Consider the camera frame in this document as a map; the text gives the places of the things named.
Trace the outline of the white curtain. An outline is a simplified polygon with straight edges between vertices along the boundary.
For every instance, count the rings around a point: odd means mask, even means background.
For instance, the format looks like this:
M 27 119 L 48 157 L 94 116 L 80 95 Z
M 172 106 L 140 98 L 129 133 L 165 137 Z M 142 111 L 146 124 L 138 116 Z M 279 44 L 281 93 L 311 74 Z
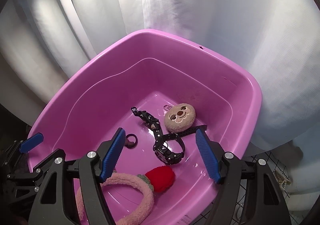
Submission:
M 125 35 L 157 29 L 204 45 L 258 81 L 263 105 L 247 154 L 272 150 L 291 195 L 319 192 L 319 9 L 313 0 L 8 0 L 1 11 L 1 104 L 33 124 L 58 89 Z

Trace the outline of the pearl hair claw clip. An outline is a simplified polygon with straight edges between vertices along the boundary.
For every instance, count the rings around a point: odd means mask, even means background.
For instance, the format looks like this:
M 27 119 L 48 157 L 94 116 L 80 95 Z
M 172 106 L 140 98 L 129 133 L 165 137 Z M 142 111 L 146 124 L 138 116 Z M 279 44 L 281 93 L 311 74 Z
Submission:
M 291 181 L 279 170 L 274 170 L 274 177 L 276 178 L 278 185 L 282 191 L 285 190 L 287 185 L 291 184 Z

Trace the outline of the black digital wristwatch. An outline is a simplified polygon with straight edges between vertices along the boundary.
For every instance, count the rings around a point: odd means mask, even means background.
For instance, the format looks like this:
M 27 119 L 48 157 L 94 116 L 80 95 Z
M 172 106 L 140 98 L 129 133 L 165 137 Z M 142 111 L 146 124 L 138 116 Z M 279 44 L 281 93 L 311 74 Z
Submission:
M 185 131 L 181 131 L 178 133 L 167 133 L 163 134 L 160 125 L 152 125 L 153 128 L 151 131 L 155 137 L 155 143 L 153 145 L 153 152 L 157 156 L 157 158 L 162 161 L 166 165 L 178 164 L 184 158 L 185 155 L 185 144 L 182 140 L 182 137 L 189 136 L 197 131 L 197 129 L 201 129 L 206 131 L 207 125 L 198 125 L 192 126 L 186 129 Z M 181 148 L 181 152 L 174 152 L 172 148 L 169 146 L 169 141 L 175 141 Z

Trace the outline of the beige plush round pouch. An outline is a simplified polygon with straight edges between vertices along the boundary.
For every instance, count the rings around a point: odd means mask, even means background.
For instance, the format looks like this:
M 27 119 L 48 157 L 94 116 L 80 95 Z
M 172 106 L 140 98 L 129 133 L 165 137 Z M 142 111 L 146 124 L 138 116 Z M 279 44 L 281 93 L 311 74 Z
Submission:
M 195 122 L 196 111 L 187 103 L 172 107 L 164 116 L 164 125 L 170 132 L 182 132 L 190 128 Z

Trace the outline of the pink fuzzy strawberry headband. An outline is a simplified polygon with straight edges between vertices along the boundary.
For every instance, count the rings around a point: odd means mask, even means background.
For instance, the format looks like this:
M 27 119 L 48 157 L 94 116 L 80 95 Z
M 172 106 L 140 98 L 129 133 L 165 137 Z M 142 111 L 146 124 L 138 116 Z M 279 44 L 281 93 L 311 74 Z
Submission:
M 175 181 L 175 173 L 169 166 L 158 166 L 145 174 L 131 175 L 113 172 L 112 176 L 100 185 L 128 185 L 140 191 L 143 199 L 139 206 L 129 215 L 119 219 L 116 224 L 141 224 L 151 213 L 155 197 L 167 191 Z

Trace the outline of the pink plastic basin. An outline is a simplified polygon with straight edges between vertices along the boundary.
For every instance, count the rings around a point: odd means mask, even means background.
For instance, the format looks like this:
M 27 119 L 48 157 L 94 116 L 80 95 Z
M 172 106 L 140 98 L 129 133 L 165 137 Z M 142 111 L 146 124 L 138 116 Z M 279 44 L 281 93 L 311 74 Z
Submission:
M 29 138 L 43 142 L 29 151 L 35 168 L 57 149 L 75 161 L 125 130 L 125 144 L 113 172 L 138 175 L 165 166 L 153 152 L 151 129 L 175 105 L 196 111 L 192 126 L 207 125 L 206 134 L 224 151 L 242 159 L 262 101 L 257 81 L 222 55 L 186 39 L 156 30 L 136 31 L 117 41 L 83 66 L 50 100 Z M 184 158 L 166 165 L 174 184 L 154 194 L 155 203 L 141 224 L 189 224 L 212 202 L 219 185 L 209 177 L 196 145 L 196 133 L 182 137 Z M 128 185 L 101 188 L 116 222 L 132 213 L 143 195 Z M 79 179 L 74 179 L 80 224 L 89 224 Z

